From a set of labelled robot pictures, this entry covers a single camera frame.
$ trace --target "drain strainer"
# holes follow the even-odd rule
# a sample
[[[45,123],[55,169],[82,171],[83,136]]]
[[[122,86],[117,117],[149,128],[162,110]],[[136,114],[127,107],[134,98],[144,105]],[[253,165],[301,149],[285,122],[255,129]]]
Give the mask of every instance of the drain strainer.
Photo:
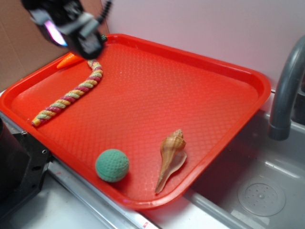
[[[285,206],[283,190],[267,178],[254,178],[238,189],[238,200],[245,210],[257,216],[272,216]]]

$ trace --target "black machine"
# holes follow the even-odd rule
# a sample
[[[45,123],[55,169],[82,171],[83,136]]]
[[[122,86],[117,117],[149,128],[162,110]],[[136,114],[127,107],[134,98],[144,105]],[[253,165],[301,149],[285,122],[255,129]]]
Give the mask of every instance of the black machine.
[[[84,59],[97,58],[105,39],[97,28],[111,6],[96,19],[79,0],[21,0],[42,35]],[[32,135],[11,134],[0,119],[0,220],[40,192],[51,154]]]
[[[111,0],[100,16],[94,18],[84,11],[79,0],[21,0],[42,35],[57,46],[90,60],[103,50],[103,40],[97,31],[104,22]]]

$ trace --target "faucet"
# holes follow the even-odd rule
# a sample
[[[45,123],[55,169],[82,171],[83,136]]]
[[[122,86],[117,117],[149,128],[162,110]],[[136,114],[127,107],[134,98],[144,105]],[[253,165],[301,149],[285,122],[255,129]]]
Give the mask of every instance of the faucet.
[[[291,50],[278,82],[268,124],[271,139],[289,137],[291,120],[305,125],[305,36]]]

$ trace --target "braided rope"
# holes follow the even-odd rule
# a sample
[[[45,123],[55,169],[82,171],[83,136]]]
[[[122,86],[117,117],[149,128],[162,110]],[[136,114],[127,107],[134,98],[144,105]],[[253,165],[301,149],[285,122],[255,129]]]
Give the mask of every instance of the braided rope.
[[[43,111],[39,112],[39,114],[32,120],[33,126],[38,127],[40,124],[47,122],[57,113],[61,112],[67,106],[78,100],[82,95],[84,95],[91,88],[97,85],[99,81],[101,81],[103,71],[100,63],[98,63],[96,60],[90,60],[88,61],[88,65],[92,68],[91,75],[84,82],[75,87],[72,91],[69,91],[63,97],[56,100]]]

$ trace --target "spiral shell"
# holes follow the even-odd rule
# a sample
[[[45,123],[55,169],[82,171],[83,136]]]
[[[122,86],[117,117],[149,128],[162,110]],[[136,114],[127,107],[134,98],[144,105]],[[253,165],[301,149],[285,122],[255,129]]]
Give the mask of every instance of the spiral shell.
[[[186,153],[183,151],[186,142],[182,130],[176,130],[161,143],[162,166],[155,193],[160,193],[170,175],[177,171],[186,160]]]

